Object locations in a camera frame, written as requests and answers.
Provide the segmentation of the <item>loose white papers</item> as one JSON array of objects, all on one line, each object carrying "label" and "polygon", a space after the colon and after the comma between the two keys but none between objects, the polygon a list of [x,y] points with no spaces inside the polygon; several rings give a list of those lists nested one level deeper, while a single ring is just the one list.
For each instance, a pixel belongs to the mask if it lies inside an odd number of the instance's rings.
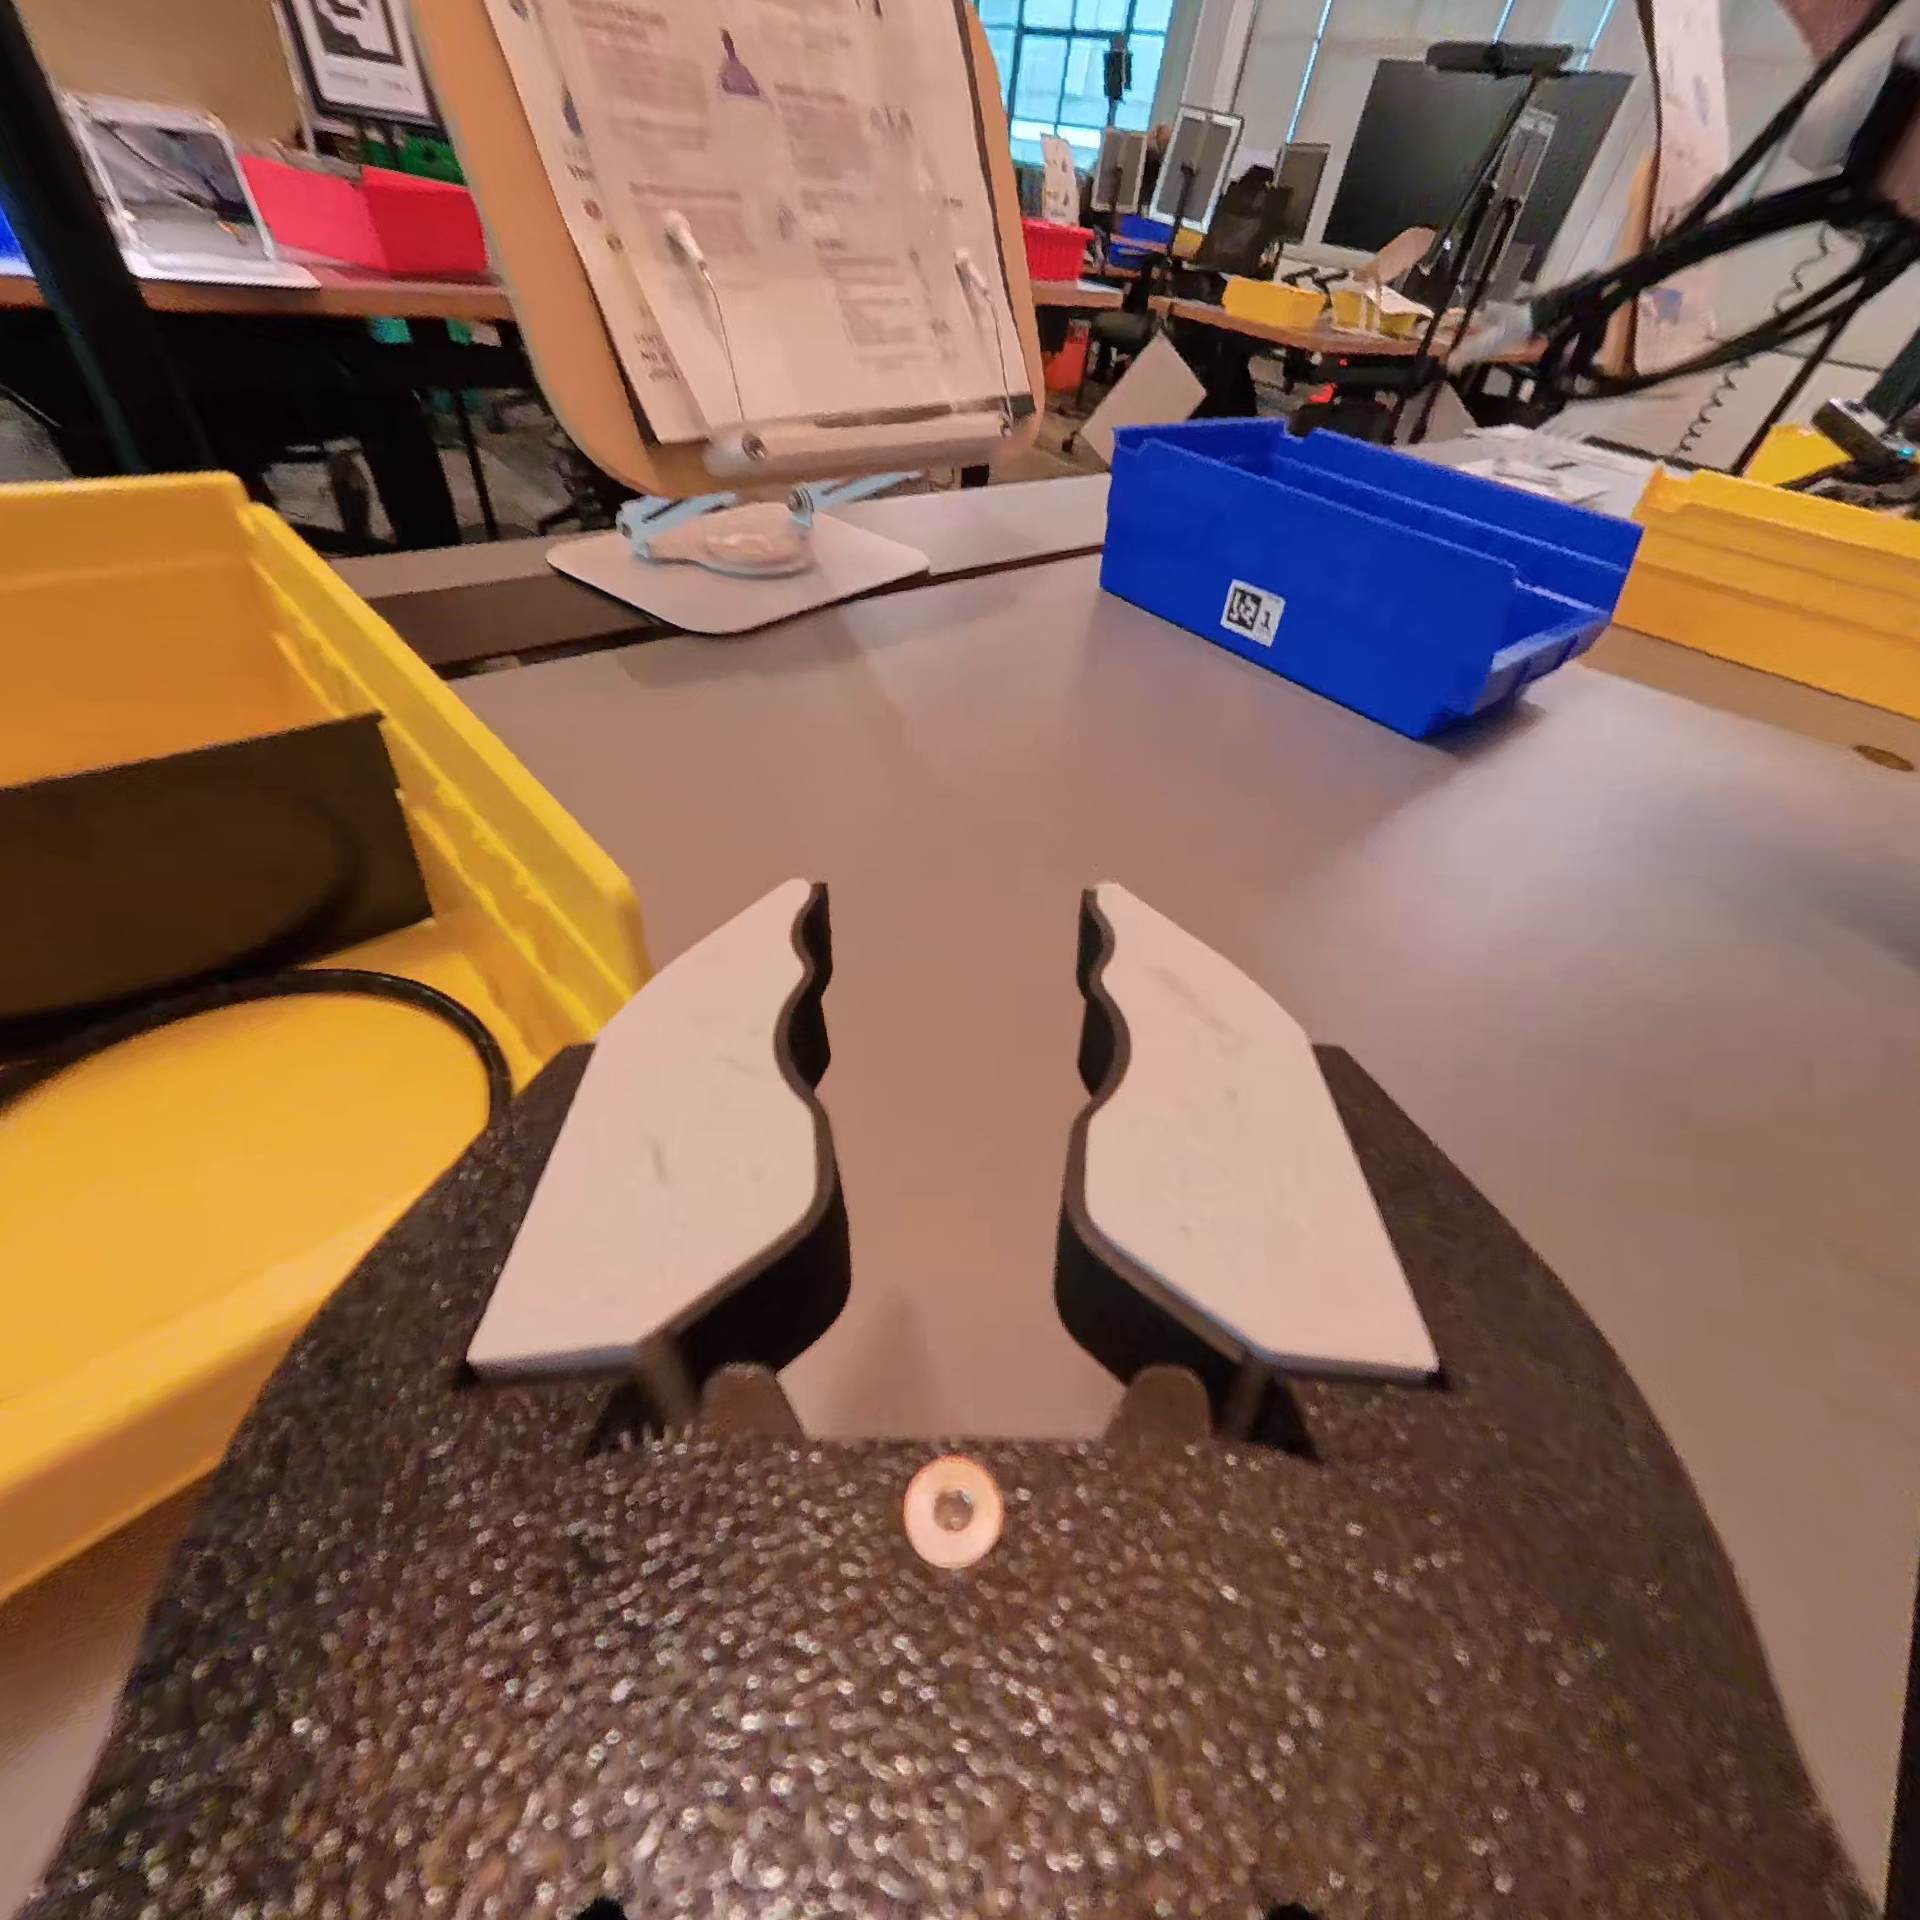
[{"label": "loose white papers", "polygon": [[1597,518],[1631,518],[1646,482],[1654,482],[1654,458],[1631,451],[1604,451],[1590,435],[1554,435],[1554,433],[1522,433],[1522,423],[1487,423],[1452,441],[1443,458],[1452,473],[1528,491],[1528,493],[1560,493],[1572,510],[1597,510]]}]

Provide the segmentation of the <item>blue plastic bin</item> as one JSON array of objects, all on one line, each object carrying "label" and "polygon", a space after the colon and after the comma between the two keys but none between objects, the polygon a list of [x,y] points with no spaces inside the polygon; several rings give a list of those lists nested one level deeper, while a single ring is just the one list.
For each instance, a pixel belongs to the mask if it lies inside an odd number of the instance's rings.
[{"label": "blue plastic bin", "polygon": [[1281,416],[1121,423],[1106,591],[1398,737],[1500,715],[1621,611],[1636,523]]}]

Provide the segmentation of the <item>black metal pole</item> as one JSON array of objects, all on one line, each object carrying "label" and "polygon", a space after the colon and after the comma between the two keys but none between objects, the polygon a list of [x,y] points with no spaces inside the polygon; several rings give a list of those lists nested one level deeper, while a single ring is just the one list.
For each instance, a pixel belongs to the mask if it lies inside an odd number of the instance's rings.
[{"label": "black metal pole", "polygon": [[91,198],[17,6],[0,6],[0,201],[124,476],[216,473],[159,313]]}]

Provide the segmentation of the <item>clear acrylic picture stand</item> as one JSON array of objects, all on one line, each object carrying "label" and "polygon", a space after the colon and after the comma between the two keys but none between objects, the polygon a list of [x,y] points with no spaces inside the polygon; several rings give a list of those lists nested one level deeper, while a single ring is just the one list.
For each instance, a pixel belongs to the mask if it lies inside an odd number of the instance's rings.
[{"label": "clear acrylic picture stand", "polygon": [[275,245],[219,116],[103,88],[56,88],[56,110],[137,283],[322,285]]}]

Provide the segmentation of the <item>light blue clip holder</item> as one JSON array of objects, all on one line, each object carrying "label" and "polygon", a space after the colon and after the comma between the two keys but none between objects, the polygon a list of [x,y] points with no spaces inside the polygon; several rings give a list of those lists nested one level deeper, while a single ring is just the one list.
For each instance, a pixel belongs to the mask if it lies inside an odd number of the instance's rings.
[{"label": "light blue clip holder", "polygon": [[869,505],[916,482],[920,473],[818,476],[785,491],[707,491],[707,493],[634,493],[612,527],[634,563],[707,571],[724,581],[793,581],[818,563],[812,527],[838,505]]}]

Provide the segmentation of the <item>black computer monitor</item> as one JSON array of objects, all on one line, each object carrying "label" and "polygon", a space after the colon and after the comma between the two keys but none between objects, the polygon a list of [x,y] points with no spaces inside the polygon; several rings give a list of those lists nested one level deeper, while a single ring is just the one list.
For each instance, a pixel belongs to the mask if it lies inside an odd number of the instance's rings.
[{"label": "black computer monitor", "polygon": [[[1623,88],[1623,72],[1570,72],[1536,86],[1536,110],[1554,116],[1554,144],[1517,220],[1528,272],[1546,268]],[[1522,72],[1487,79],[1377,61],[1318,242],[1377,255],[1405,227],[1443,227],[1517,106]]]}]

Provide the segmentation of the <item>printed paper sheet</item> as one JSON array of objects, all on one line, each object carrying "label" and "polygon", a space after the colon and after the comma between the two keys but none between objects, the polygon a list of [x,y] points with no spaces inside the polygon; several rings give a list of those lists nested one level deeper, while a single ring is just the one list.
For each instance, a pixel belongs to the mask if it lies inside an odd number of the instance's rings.
[{"label": "printed paper sheet", "polygon": [[966,6],[486,6],[641,441],[707,473],[1035,410]]}]

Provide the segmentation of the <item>printed tag board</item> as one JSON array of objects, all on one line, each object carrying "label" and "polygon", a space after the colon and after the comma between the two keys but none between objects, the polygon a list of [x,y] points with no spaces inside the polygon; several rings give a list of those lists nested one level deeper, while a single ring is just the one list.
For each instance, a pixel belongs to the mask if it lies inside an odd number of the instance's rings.
[{"label": "printed tag board", "polygon": [[280,0],[275,14],[322,116],[435,133],[404,0]]}]

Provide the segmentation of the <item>red plastic bin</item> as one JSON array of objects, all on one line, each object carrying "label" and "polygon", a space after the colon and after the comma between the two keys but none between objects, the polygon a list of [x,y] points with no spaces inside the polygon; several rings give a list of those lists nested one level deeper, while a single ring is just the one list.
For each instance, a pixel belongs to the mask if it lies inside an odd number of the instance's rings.
[{"label": "red plastic bin", "polygon": [[387,272],[374,201],[354,173],[285,159],[243,159],[243,181],[280,255]]},{"label": "red plastic bin", "polygon": [[464,181],[359,168],[376,272],[399,283],[486,283],[490,242]]}]

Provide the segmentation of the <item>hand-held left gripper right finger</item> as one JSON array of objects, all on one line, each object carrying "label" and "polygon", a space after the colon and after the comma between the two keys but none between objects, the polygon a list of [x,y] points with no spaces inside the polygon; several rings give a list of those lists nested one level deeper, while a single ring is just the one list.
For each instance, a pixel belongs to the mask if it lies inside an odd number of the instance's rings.
[{"label": "hand-held left gripper right finger", "polygon": [[1114,1428],[1307,1437],[1301,1386],[1438,1391],[1443,1354],[1307,1026],[1121,881],[1079,900],[1058,1319]]}]

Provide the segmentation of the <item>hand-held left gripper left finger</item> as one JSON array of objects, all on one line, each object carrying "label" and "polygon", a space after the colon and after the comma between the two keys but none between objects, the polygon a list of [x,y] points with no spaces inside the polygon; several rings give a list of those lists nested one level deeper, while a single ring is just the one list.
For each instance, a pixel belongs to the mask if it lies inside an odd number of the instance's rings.
[{"label": "hand-held left gripper left finger", "polygon": [[831,972],[831,885],[778,881],[605,1019],[473,1378],[629,1378],[648,1414],[695,1414],[716,1371],[785,1371],[838,1328]]}]

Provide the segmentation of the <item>wooden document stand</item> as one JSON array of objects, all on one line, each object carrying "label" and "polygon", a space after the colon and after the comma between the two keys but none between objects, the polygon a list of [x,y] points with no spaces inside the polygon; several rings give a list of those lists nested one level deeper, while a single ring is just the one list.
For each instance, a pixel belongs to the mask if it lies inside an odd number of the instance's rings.
[{"label": "wooden document stand", "polygon": [[586,285],[586,268],[570,242],[556,181],[535,153],[535,121],[514,98],[507,61],[498,43],[486,0],[416,0],[416,61],[435,86],[442,133],[457,144],[457,165],[473,173],[490,268],[507,296],[507,318],[520,336],[528,375],[562,416],[562,433],[582,441],[595,473],[605,473],[619,491],[662,491],[662,493],[701,493],[701,491],[770,491],[795,476],[873,476],[873,473],[1002,473],[1004,458],[1040,441],[1044,423],[1044,366],[1040,366],[1040,307],[1024,272],[1024,236],[1019,236],[1019,173],[1009,173],[1009,138],[1002,106],[1002,72],[983,23],[971,6],[956,6],[971,72],[971,138],[983,165],[994,198],[994,236],[1002,236],[1002,283],[1004,283],[1004,340],[1019,340],[1019,380],[1004,423],[983,423],[962,435],[956,416],[916,423],[916,441],[880,441],[873,423],[847,423],[831,435],[831,451],[803,451],[803,462],[762,462],[750,476],[716,476],[701,441],[662,441],[648,405],[634,398],[612,325],[599,318],[599,297]]}]

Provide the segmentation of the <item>large yellow plastic bin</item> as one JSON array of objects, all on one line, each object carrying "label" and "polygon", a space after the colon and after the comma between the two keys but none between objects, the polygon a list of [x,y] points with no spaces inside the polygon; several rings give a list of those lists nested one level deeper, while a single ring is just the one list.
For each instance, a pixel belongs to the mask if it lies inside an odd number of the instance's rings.
[{"label": "large yellow plastic bin", "polygon": [[[0,581],[7,785],[374,713],[433,916],[337,967],[457,997],[507,1089],[648,985],[612,858],[237,476],[7,482]],[[486,1126],[473,1035],[337,990],[191,1019],[7,1101],[0,1592],[203,1485]]]}]

